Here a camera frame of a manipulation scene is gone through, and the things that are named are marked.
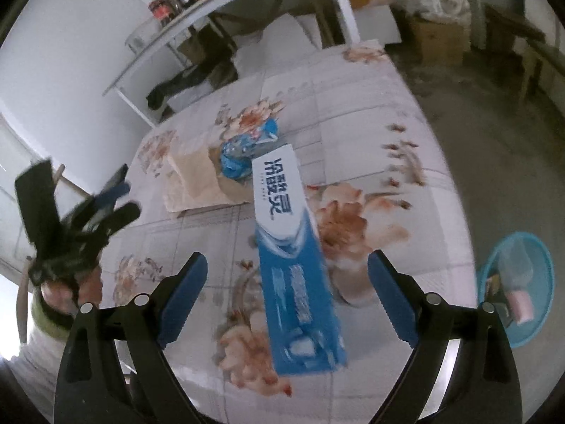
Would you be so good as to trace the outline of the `left hand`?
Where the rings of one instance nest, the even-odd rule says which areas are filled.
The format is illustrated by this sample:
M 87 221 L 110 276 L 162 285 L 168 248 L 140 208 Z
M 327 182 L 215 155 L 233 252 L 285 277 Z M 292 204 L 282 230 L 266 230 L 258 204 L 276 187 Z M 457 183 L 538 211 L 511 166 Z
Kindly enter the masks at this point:
M 101 267 L 96 266 L 91 271 L 76 275 L 78 283 L 77 298 L 74 291 L 64 281 L 45 281 L 40 286 L 43 300 L 60 314 L 75 316 L 78 308 L 86 302 L 99 306 L 102 300 Z

